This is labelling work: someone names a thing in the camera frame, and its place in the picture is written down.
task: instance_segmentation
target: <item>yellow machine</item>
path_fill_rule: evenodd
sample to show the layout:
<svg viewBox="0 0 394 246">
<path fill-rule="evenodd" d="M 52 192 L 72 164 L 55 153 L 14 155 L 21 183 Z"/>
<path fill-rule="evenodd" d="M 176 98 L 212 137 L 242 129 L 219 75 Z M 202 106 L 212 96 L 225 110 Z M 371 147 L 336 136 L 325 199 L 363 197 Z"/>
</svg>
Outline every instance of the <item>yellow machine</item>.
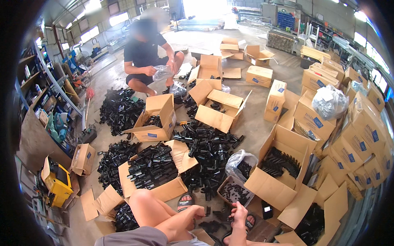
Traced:
<svg viewBox="0 0 394 246">
<path fill-rule="evenodd" d="M 62 207 L 64 201 L 74 192 L 71 188 L 70 173 L 49 156 L 45 158 L 38 177 L 37 188 L 49 207 Z"/>
</svg>

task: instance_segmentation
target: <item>clear plastic bag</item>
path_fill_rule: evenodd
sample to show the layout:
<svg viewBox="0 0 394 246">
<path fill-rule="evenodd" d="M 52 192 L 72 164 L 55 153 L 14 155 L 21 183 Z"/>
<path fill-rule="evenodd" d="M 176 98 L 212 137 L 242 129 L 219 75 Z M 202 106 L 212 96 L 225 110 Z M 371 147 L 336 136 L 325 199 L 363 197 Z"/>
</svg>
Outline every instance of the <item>clear plastic bag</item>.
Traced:
<svg viewBox="0 0 394 246">
<path fill-rule="evenodd" d="M 174 76 L 171 71 L 171 67 L 167 65 L 159 65 L 154 67 L 157 71 L 153 75 L 153 81 L 166 80 L 169 77 Z"/>
<path fill-rule="evenodd" d="M 362 83 L 359 83 L 355 80 L 353 80 L 351 82 L 351 86 L 353 87 L 353 89 L 357 92 L 359 91 L 361 94 L 363 94 L 364 96 L 367 96 L 367 90 L 364 88 L 364 86 L 362 85 Z"/>
<path fill-rule="evenodd" d="M 226 92 L 226 93 L 230 93 L 231 92 L 231 88 L 227 85 L 222 84 L 222 91 Z"/>
<path fill-rule="evenodd" d="M 170 86 L 169 93 L 173 93 L 174 96 L 181 95 L 182 97 L 186 96 L 186 88 L 184 88 L 183 83 L 174 81 L 174 83 Z"/>
<path fill-rule="evenodd" d="M 323 120 L 338 119 L 349 107 L 349 97 L 332 85 L 318 89 L 312 107 Z"/>
<path fill-rule="evenodd" d="M 228 176 L 237 177 L 242 182 L 246 182 L 246 178 L 242 175 L 241 171 L 238 169 L 238 165 L 241 161 L 246 162 L 252 168 L 257 165 L 258 159 L 251 153 L 247 153 L 245 150 L 239 150 L 232 154 L 227 161 L 225 172 Z"/>
</svg>

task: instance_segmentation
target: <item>smartphone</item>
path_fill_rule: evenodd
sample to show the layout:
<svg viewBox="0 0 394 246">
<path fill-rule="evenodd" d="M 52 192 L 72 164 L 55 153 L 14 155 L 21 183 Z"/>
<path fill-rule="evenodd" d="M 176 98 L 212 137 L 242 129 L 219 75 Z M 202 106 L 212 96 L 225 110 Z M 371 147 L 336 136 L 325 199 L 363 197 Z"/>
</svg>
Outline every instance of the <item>smartphone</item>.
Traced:
<svg viewBox="0 0 394 246">
<path fill-rule="evenodd" d="M 266 201 L 261 200 L 261 206 L 263 208 L 263 219 L 267 220 L 273 217 L 272 206 Z"/>
</svg>

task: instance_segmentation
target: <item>warehouse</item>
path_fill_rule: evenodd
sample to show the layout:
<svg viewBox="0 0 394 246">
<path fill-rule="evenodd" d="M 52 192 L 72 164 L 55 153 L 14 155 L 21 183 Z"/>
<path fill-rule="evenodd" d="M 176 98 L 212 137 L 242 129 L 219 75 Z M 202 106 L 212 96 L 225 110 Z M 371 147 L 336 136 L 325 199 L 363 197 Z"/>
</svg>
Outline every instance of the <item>warehouse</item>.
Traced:
<svg viewBox="0 0 394 246">
<path fill-rule="evenodd" d="M 38 227 L 65 246 L 143 226 L 168 243 L 357 243 L 394 165 L 394 66 L 370 12 L 47 1 L 15 65 L 15 162 Z"/>
</svg>

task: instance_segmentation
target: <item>pile of black fittings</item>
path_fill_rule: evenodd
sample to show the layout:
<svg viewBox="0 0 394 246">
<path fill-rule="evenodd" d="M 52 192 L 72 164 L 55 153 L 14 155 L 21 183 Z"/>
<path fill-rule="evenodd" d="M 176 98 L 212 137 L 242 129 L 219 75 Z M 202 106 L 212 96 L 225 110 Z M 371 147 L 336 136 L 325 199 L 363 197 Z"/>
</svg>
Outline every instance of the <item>pile of black fittings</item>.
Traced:
<svg viewBox="0 0 394 246">
<path fill-rule="evenodd" d="M 316 203 L 312 203 L 306 215 L 294 230 L 308 246 L 317 243 L 324 230 L 324 211 Z"/>
<path fill-rule="evenodd" d="M 225 185 L 219 190 L 219 193 L 229 202 L 233 203 L 239 201 L 242 205 L 247 203 L 249 199 L 248 195 L 250 194 L 249 191 L 236 184 L 234 181 L 225 183 Z"/>
<path fill-rule="evenodd" d="M 131 231 L 139 227 L 127 203 L 118 205 L 115 210 L 117 211 L 115 216 L 116 232 Z"/>
<path fill-rule="evenodd" d="M 185 142 L 189 148 L 189 157 L 195 157 L 198 164 L 182 173 L 181 177 L 189 192 L 201 188 L 205 200 L 210 201 L 225 179 L 225 166 L 232 155 L 231 148 L 237 148 L 244 136 L 235 137 L 230 132 L 223 133 L 203 123 L 192 120 L 177 123 L 182 132 L 174 130 L 174 139 Z"/>
<path fill-rule="evenodd" d="M 294 157 L 272 147 L 262 161 L 261 169 L 272 177 L 277 178 L 282 176 L 283 168 L 288 170 L 295 179 L 301 170 L 300 163 Z"/>
<path fill-rule="evenodd" d="M 149 146 L 130 165 L 128 179 L 134 182 L 136 188 L 151 190 L 163 185 L 178 176 L 178 170 L 170 154 L 171 147 L 160 142 Z"/>
<path fill-rule="evenodd" d="M 140 144 L 140 142 L 130 144 L 127 140 L 121 140 L 110 144 L 108 151 L 103 152 L 97 171 L 100 173 L 98 181 L 102 183 L 104 189 L 112 185 L 119 195 L 123 195 L 118 167 L 136 155 Z"/>
<path fill-rule="evenodd" d="M 132 100 L 134 93 L 131 89 L 114 90 L 112 87 L 105 94 L 100 108 L 100 124 L 107 123 L 113 136 L 122 135 L 122 131 L 133 128 L 145 106 L 141 99 L 136 102 Z"/>
</svg>

